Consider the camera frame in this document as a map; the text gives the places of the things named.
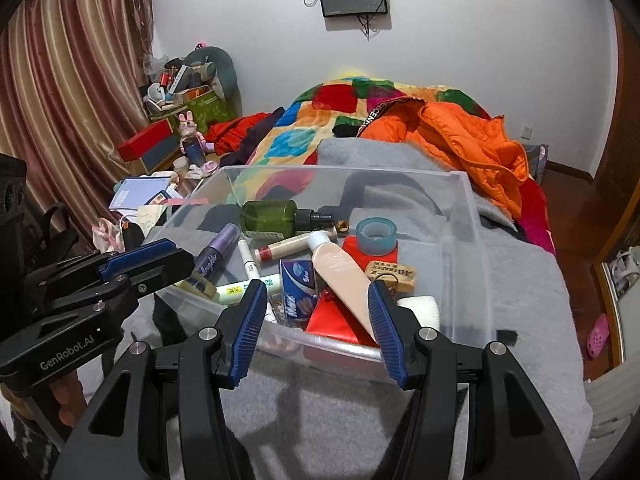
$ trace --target white wall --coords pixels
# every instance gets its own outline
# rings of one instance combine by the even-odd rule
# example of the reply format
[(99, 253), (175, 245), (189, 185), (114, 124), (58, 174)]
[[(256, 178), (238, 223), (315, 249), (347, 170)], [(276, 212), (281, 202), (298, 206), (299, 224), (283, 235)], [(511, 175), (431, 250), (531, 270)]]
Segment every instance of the white wall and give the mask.
[(285, 108), (305, 89), (358, 70), (407, 84), (459, 88), (508, 134), (526, 124), (550, 158), (597, 167), (615, 92), (608, 0), (390, 0), (367, 42), (355, 18), (322, 17), (303, 0), (153, 0), (156, 56), (199, 41), (224, 48), (242, 111)]

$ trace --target colorful quilt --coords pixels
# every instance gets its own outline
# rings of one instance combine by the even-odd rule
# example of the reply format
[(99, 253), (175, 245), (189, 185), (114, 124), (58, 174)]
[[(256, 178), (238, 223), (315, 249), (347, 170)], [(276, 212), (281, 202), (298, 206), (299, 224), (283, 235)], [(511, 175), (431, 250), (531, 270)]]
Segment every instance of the colorful quilt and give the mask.
[(323, 83), (300, 95), (258, 145), (250, 164), (305, 164), (338, 124), (361, 125), (380, 103), (403, 96), (457, 103), (468, 113), (489, 115), (464, 92), (446, 86), (409, 86), (351, 77)]

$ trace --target curtain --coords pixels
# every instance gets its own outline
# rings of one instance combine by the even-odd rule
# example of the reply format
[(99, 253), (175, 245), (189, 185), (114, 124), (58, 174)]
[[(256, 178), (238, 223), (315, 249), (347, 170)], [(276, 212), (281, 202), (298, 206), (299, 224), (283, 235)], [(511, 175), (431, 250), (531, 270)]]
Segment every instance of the curtain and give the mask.
[(150, 0), (24, 0), (0, 34), (0, 152), (27, 161), (40, 209), (67, 204), (85, 247), (127, 174), (117, 146), (148, 125), (151, 20)]

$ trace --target plush toy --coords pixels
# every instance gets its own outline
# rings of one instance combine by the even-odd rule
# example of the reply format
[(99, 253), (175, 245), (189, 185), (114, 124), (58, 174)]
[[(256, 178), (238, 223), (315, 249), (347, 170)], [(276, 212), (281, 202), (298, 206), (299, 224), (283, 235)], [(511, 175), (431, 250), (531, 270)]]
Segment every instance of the plush toy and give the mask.
[(196, 136), (198, 142), (202, 147), (202, 151), (205, 153), (213, 153), (215, 152), (215, 147), (213, 142), (207, 142), (204, 139), (204, 136), (198, 131), (198, 125), (193, 121), (193, 114), (189, 111), (187, 112), (187, 116), (184, 114), (180, 114), (178, 116), (180, 119), (180, 125), (178, 126), (178, 131), (180, 131), (180, 150), (184, 153), (184, 148), (182, 147), (182, 142), (189, 136)]

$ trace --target pink slipper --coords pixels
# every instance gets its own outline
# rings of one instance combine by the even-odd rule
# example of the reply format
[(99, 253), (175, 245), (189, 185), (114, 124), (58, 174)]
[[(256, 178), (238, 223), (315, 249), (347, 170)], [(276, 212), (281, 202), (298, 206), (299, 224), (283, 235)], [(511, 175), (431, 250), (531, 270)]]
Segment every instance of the pink slipper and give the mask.
[(587, 355), (589, 358), (595, 359), (600, 355), (608, 338), (609, 321), (607, 321), (607, 314), (601, 314), (587, 338)]

